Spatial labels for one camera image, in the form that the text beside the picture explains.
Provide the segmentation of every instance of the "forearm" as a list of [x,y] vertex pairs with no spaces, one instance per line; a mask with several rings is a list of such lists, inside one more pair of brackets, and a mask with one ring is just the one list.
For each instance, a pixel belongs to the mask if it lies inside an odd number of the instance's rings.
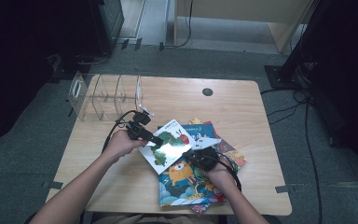
[[225,196],[240,224],[267,223],[237,188],[226,189]]
[[113,163],[112,160],[100,156],[51,198],[31,223],[75,223]]

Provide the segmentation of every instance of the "tabletop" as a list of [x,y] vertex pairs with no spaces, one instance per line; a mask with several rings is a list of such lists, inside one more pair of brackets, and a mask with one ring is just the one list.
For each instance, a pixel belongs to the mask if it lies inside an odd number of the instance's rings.
[[[143,105],[155,113],[146,129],[154,132],[172,119],[182,124],[193,118],[209,120],[217,133],[241,151],[247,162],[238,172],[242,193],[265,215],[287,216],[292,206],[267,115],[254,81],[177,77],[141,77]],[[205,88],[211,96],[202,93]],[[100,154],[113,126],[109,121],[76,120],[54,178],[63,186]],[[51,189],[47,198],[58,192]],[[188,206],[158,205],[158,175],[142,154],[133,152],[115,163],[96,189],[87,211],[192,214]],[[233,214],[228,202],[213,203],[205,214]]]

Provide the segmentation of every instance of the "gray carpet floor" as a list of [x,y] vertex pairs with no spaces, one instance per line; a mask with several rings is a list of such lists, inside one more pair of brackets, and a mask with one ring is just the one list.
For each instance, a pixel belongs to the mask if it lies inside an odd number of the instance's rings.
[[[264,65],[282,65],[287,56],[204,49],[168,49],[141,46],[115,49],[91,73],[159,77],[200,77],[254,80],[261,91],[270,85]],[[47,83],[23,111],[13,129],[0,138],[0,223],[23,223],[46,200],[76,114],[68,117],[70,80]],[[267,114],[296,104],[293,91],[272,91],[262,98]],[[268,116],[273,122],[293,110]],[[316,182],[305,135],[306,106],[270,128],[281,162],[293,213],[281,223],[317,223]],[[328,145],[329,134],[310,105],[308,133],[322,199],[323,223],[358,223],[358,156],[348,148]],[[233,216],[229,223],[236,223]]]

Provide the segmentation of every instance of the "person's left hand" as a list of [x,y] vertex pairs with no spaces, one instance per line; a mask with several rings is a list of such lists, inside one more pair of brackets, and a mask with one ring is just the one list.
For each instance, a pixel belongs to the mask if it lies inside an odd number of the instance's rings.
[[103,156],[106,156],[112,162],[117,162],[120,157],[130,154],[136,147],[142,147],[147,144],[145,140],[130,140],[127,131],[119,130],[112,135]]

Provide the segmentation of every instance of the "table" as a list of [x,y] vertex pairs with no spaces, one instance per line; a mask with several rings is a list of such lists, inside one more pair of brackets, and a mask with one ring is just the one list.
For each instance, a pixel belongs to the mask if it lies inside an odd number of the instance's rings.
[[192,17],[236,21],[266,21],[279,52],[283,52],[299,24],[312,13],[313,0],[175,0],[173,41],[176,45],[177,18]]
[[[286,216],[292,211],[281,166],[258,86],[253,81],[175,77],[141,77],[143,104],[156,115],[146,129],[153,132],[171,119],[189,123],[210,120],[247,163],[239,171],[242,192],[266,215]],[[204,88],[212,96],[202,94]],[[77,120],[54,178],[65,186],[100,154],[113,122]],[[58,192],[51,189],[50,199]],[[135,149],[114,164],[89,201],[87,211],[192,214],[188,206],[159,207],[158,175]],[[206,214],[233,214],[228,202],[213,203]]]

